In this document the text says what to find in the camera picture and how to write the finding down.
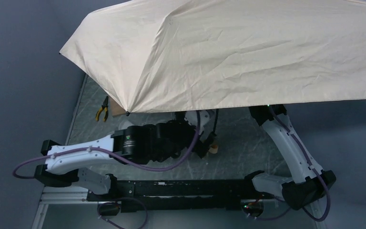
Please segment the beige umbrella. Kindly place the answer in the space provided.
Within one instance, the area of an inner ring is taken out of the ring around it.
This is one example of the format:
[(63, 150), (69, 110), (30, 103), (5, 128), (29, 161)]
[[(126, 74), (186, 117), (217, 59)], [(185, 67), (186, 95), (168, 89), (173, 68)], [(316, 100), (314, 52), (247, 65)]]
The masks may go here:
[(131, 0), (59, 53), (129, 113), (366, 99), (365, 0)]

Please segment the beige umbrella case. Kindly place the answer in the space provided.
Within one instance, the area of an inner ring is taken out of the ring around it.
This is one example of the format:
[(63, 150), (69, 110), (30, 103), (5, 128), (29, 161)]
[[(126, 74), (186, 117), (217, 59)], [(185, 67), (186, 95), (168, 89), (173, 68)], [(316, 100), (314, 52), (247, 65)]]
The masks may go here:
[(127, 129), (128, 127), (134, 125), (132, 122), (130, 122), (129, 120), (121, 120), (119, 125), (118, 125), (118, 129), (119, 130), (123, 130), (123, 129)]

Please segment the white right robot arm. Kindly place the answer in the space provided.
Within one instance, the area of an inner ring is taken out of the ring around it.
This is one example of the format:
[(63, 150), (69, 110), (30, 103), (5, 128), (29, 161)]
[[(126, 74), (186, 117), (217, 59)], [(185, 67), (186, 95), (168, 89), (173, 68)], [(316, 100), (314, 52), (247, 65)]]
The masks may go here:
[(336, 182), (331, 170), (324, 170), (311, 156), (296, 133), (286, 108), (280, 105), (249, 107), (252, 118), (264, 129), (284, 158), (290, 177), (270, 175), (263, 171), (250, 174), (256, 191), (285, 201), (293, 210), (323, 198)]

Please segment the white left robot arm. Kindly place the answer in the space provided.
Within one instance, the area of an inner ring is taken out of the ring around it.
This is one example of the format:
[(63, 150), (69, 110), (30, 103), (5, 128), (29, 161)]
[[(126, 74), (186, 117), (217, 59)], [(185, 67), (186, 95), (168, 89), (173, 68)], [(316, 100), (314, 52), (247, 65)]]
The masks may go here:
[(213, 110), (177, 112), (176, 118), (155, 125), (133, 125), (126, 122), (120, 130), (98, 140), (60, 146), (46, 140), (42, 154), (45, 163), (35, 169), (34, 178), (48, 187), (79, 186), (96, 195), (115, 192), (116, 178), (89, 169), (95, 164), (132, 165), (146, 171), (159, 171), (148, 163), (169, 158), (181, 164), (191, 153), (203, 157), (214, 141), (214, 135), (201, 141), (204, 126), (217, 120)]

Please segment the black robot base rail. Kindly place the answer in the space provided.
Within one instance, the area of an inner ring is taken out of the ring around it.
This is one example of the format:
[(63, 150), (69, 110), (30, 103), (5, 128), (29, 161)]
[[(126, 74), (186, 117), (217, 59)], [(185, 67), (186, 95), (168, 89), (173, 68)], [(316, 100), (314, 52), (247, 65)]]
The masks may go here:
[(110, 192), (88, 191), (88, 202), (120, 202), (121, 212), (142, 210), (213, 209), (240, 210), (273, 197), (257, 192), (249, 179), (222, 180), (117, 180)]

